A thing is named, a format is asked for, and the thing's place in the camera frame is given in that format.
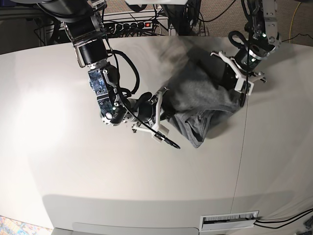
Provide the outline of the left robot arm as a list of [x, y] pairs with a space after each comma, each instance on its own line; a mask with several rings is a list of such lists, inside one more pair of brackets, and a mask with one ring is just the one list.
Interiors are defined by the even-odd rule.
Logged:
[[275, 0], [242, 0], [241, 4], [248, 37], [239, 31], [231, 31], [228, 39], [238, 49], [236, 55], [226, 56], [223, 51], [212, 51], [210, 55], [225, 63], [223, 81], [228, 87], [251, 95], [254, 81], [266, 82], [264, 73], [255, 72], [255, 68], [280, 47], [281, 36], [277, 29]]

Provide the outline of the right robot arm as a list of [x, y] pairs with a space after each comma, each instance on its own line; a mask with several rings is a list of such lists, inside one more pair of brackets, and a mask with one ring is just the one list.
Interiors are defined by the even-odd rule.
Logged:
[[[97, 97], [100, 117], [105, 124], [117, 126], [132, 121], [132, 129], [163, 138], [168, 130], [160, 124], [162, 97], [166, 89], [155, 95], [146, 92], [133, 99], [140, 84], [137, 68], [123, 52], [109, 44], [103, 24], [107, 3], [104, 0], [45, 0], [37, 3], [49, 16], [59, 20], [71, 41], [79, 66], [88, 67], [89, 84]], [[118, 65], [112, 65], [109, 57], [121, 56], [135, 74], [132, 90], [120, 86]]]

